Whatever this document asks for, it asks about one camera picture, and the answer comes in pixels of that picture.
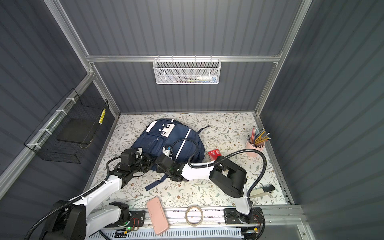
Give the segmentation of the yellow tag on basket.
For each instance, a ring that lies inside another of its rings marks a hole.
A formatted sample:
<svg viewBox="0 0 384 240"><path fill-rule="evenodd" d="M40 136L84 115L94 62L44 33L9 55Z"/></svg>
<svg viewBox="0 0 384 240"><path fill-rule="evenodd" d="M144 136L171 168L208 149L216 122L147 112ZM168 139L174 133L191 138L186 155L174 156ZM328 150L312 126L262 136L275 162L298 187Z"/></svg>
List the yellow tag on basket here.
<svg viewBox="0 0 384 240"><path fill-rule="evenodd" d="M98 123L99 123L100 125L103 124L103 121L104 121L104 118L105 118L105 114L106 114L106 108L104 108L104 109L102 110L102 112L101 112L101 115L100 115L100 118L99 118L99 121L98 121Z"/></svg>

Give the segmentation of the pens in white basket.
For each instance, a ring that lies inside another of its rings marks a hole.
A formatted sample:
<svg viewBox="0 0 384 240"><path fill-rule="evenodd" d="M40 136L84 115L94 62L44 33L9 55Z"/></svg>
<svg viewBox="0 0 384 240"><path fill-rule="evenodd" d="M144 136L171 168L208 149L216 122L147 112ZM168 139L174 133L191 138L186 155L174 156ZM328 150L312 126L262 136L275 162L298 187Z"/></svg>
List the pens in white basket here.
<svg viewBox="0 0 384 240"><path fill-rule="evenodd" d="M202 82L212 84L219 82L217 76L173 76L173 79L178 81Z"/></svg>

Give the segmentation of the bundle of coloured pencils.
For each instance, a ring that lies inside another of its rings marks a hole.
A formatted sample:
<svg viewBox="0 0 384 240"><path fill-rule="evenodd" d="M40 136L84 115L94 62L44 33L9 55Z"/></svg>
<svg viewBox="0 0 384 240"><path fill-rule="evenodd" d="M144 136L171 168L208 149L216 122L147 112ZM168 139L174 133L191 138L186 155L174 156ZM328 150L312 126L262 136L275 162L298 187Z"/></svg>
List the bundle of coloured pencils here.
<svg viewBox="0 0 384 240"><path fill-rule="evenodd" d="M270 133L267 133L264 128L252 128L248 133L247 143L252 147L261 148L270 139Z"/></svg>

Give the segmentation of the roll of clear tape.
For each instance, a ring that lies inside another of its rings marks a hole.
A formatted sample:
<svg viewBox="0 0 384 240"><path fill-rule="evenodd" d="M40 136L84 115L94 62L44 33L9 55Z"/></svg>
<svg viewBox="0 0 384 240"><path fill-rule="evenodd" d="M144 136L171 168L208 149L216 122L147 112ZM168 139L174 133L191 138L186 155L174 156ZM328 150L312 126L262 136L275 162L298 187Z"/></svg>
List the roll of clear tape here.
<svg viewBox="0 0 384 240"><path fill-rule="evenodd" d="M185 211L185 221L189 226L197 227L204 220L203 209L199 206L189 206Z"/></svg>

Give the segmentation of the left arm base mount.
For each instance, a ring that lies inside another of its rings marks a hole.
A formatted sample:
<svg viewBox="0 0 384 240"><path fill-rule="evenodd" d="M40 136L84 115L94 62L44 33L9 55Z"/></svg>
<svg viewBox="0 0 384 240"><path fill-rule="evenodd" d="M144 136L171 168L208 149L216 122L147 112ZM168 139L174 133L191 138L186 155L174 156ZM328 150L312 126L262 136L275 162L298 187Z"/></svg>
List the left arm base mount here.
<svg viewBox="0 0 384 240"><path fill-rule="evenodd" d="M146 211L130 211L129 217L126 220L118 221L106 226L106 228L141 228L144 226Z"/></svg>

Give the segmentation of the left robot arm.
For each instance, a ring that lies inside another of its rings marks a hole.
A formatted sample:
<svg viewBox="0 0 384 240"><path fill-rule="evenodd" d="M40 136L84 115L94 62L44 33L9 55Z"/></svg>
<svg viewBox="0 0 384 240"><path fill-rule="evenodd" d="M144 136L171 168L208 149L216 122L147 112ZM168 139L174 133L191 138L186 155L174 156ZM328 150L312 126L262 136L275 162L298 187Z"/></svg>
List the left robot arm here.
<svg viewBox="0 0 384 240"><path fill-rule="evenodd" d="M41 240L84 240L110 224L126 227L132 216L129 206L112 202L106 208L96 208L113 193L124 188L136 173L146 173L154 165L154 157L140 148L126 149L106 163L106 177L79 196L59 203L38 221L44 224Z"/></svg>

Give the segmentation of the pink pencil case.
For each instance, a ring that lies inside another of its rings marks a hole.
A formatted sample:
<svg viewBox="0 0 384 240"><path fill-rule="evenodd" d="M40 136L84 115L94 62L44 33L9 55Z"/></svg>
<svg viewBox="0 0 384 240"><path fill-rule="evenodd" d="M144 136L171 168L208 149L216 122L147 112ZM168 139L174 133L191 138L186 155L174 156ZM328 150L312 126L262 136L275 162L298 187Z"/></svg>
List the pink pencil case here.
<svg viewBox="0 0 384 240"><path fill-rule="evenodd" d="M170 224L158 197L147 201L147 209L156 235L166 232Z"/></svg>

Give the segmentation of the pink pencil cup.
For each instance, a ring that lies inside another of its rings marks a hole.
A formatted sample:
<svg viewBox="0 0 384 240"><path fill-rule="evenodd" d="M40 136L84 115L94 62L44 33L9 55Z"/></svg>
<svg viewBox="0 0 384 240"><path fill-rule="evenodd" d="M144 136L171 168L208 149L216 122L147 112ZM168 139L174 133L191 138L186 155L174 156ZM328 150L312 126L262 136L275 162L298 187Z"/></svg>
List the pink pencil cup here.
<svg viewBox="0 0 384 240"><path fill-rule="evenodd" d="M246 149L254 149L254 150L257 150L259 152L261 152L265 147L265 142L262 142L256 146L252 145L250 142L247 141L247 144L246 144ZM254 152L246 152L246 154L249 156L249 157L252 157L252 158L257 158L259 157L260 155L257 154L257 153L254 153Z"/></svg>

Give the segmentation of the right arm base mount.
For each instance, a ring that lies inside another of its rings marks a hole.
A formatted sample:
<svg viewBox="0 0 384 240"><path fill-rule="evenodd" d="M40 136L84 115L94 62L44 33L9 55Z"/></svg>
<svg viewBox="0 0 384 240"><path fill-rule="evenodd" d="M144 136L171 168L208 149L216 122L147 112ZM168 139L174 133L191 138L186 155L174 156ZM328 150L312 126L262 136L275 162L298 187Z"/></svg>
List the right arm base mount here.
<svg viewBox="0 0 384 240"><path fill-rule="evenodd" d="M224 218L227 225L236 224L264 224L265 217L261 208L251 208L248 215L239 213L235 208L224 209Z"/></svg>

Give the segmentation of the navy blue student backpack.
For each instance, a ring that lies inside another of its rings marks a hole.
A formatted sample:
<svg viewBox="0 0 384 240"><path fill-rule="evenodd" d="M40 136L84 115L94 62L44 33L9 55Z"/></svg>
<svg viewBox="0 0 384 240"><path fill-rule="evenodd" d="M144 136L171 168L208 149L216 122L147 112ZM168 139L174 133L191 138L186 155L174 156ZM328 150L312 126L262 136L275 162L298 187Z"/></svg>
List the navy blue student backpack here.
<svg viewBox="0 0 384 240"><path fill-rule="evenodd" d="M174 119L158 119L147 126L131 148L142 148L153 160L169 151L170 158L175 162L188 163L190 160L191 163L202 163L205 158L205 147L199 136L201 131L196 132ZM164 175L160 180L146 186L146 191L169 178L156 164L151 170Z"/></svg>

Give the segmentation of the red card box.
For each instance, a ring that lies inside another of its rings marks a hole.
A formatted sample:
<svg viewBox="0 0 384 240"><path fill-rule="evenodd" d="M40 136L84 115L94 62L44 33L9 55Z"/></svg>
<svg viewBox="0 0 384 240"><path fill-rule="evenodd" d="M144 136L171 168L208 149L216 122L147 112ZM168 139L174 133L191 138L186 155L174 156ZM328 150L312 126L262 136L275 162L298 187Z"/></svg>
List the red card box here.
<svg viewBox="0 0 384 240"><path fill-rule="evenodd" d="M215 149L215 150L209 151L208 155L209 155L209 158L210 158L211 161L216 161L218 159L218 157L222 156L222 154L221 154L219 149Z"/></svg>

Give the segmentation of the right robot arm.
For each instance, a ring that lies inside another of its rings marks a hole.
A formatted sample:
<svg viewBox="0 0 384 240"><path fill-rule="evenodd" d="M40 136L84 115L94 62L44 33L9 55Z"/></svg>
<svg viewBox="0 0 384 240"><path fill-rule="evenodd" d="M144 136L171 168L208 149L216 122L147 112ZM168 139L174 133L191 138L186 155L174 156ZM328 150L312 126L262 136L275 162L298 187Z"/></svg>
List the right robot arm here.
<svg viewBox="0 0 384 240"><path fill-rule="evenodd" d="M165 154L160 155L155 164L172 181L188 182L193 180L210 180L222 192L235 199L239 214L248 216L251 213L251 201L247 198L247 172L237 164L223 156L218 156L214 163L201 164L200 169L192 168L188 163L177 163Z"/></svg>

